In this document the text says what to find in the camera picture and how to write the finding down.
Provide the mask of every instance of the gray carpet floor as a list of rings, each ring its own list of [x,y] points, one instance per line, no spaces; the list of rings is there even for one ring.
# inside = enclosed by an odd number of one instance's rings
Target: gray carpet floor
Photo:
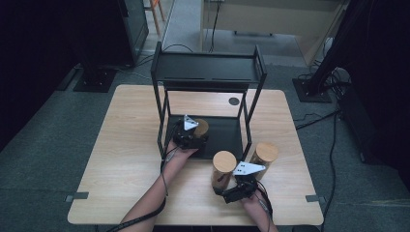
[[[308,68],[272,64],[267,64],[267,68],[265,88],[285,93],[295,120],[311,113],[324,116],[337,108],[332,92],[333,103],[299,102],[292,78],[309,73]],[[0,153],[0,231],[95,231],[93,225],[68,223],[71,204],[64,199],[76,192],[116,86],[150,85],[149,69],[147,63],[117,72],[108,93],[74,92],[81,73],[78,71],[67,90],[53,93]],[[317,117],[308,115],[304,121],[295,121],[295,125]],[[334,120],[331,117],[300,129],[298,135],[316,192],[329,198],[333,183],[330,151]],[[363,164],[359,153],[346,123],[337,117],[333,153],[336,191],[326,217],[326,230],[410,231],[410,194],[396,171],[385,165]],[[100,231],[108,227],[100,226]],[[156,228],[158,231],[183,229]],[[223,230],[254,231],[254,228],[213,228],[213,231]],[[211,228],[196,227],[189,231],[211,231]],[[279,231],[290,232],[291,227],[280,226]]]

